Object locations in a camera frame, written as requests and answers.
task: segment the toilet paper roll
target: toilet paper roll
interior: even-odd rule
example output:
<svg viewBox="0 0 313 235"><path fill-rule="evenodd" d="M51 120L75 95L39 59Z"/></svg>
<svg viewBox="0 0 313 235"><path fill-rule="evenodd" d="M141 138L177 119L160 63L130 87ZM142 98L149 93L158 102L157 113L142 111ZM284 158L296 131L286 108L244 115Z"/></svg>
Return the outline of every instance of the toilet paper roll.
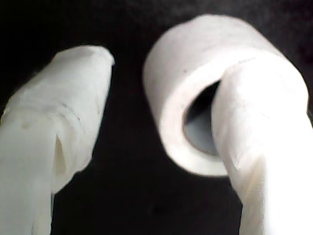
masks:
<svg viewBox="0 0 313 235"><path fill-rule="evenodd" d="M61 51L0 122L0 235L48 235L53 196L89 164L111 83L104 47Z"/></svg>
<svg viewBox="0 0 313 235"><path fill-rule="evenodd" d="M146 58L143 84L162 144L189 172L225 176L211 135L210 104L218 82L233 65L284 55L248 23L203 15L164 33Z"/></svg>
<svg viewBox="0 0 313 235"><path fill-rule="evenodd" d="M312 233L308 91L286 60L229 68L212 103L214 143L243 204L240 235Z"/></svg>

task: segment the black background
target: black background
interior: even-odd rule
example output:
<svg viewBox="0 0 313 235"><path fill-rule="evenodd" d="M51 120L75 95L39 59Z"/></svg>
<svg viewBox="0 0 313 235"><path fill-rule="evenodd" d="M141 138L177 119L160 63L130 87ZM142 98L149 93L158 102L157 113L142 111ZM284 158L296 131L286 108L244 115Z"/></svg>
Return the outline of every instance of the black background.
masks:
<svg viewBox="0 0 313 235"><path fill-rule="evenodd" d="M104 45L116 60L93 160L56 195L53 235L238 233L241 203L229 181L190 175L169 160L141 84L153 42L203 13L248 21L313 89L311 0L1 1L1 108L57 51Z"/></svg>

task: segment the rolled paper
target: rolled paper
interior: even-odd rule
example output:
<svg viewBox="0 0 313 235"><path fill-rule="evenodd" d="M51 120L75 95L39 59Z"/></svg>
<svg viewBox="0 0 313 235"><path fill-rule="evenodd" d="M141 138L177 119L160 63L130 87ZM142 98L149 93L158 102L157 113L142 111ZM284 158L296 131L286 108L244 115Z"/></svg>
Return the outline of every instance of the rolled paper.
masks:
<svg viewBox="0 0 313 235"><path fill-rule="evenodd" d="M308 91L261 33L202 15L149 52L143 84L168 156L198 175L228 175L241 235L309 234L313 211Z"/></svg>
<svg viewBox="0 0 313 235"><path fill-rule="evenodd" d="M0 235L48 235L51 194L89 164L114 58L98 46L59 52L8 101L0 126Z"/></svg>
<svg viewBox="0 0 313 235"><path fill-rule="evenodd" d="M155 43L143 85L161 142L177 165L194 174L227 175L211 134L214 92L229 67L264 55L284 58L251 25L229 16L198 16Z"/></svg>

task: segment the white toilet paper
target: white toilet paper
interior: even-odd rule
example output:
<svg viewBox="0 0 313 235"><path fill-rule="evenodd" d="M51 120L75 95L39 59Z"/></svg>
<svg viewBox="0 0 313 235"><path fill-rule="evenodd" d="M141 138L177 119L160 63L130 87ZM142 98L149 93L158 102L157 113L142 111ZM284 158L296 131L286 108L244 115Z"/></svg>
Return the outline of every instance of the white toilet paper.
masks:
<svg viewBox="0 0 313 235"><path fill-rule="evenodd" d="M0 235L50 234L51 194L91 160L113 64L106 48L70 48L9 99L0 125Z"/></svg>
<svg viewBox="0 0 313 235"><path fill-rule="evenodd" d="M226 16L178 25L148 55L144 88L174 162L228 172L243 203L241 235L312 233L307 87L259 32Z"/></svg>
<svg viewBox="0 0 313 235"><path fill-rule="evenodd" d="M212 104L212 132L243 203L240 235L312 233L307 104L300 73L277 56L224 73Z"/></svg>
<svg viewBox="0 0 313 235"><path fill-rule="evenodd" d="M162 144L176 164L200 175L227 174L210 133L216 82L235 64L273 55L285 59L252 26L227 16L197 17L156 42L143 83Z"/></svg>

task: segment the toilet paper hole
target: toilet paper hole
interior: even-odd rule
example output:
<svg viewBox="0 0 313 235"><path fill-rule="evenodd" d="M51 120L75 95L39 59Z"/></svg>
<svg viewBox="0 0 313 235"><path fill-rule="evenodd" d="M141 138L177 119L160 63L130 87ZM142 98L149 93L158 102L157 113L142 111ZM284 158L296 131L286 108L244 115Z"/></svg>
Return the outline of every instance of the toilet paper hole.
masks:
<svg viewBox="0 0 313 235"><path fill-rule="evenodd" d="M204 89L187 108L183 120L186 139L199 151L218 156L211 132L211 103L219 81Z"/></svg>

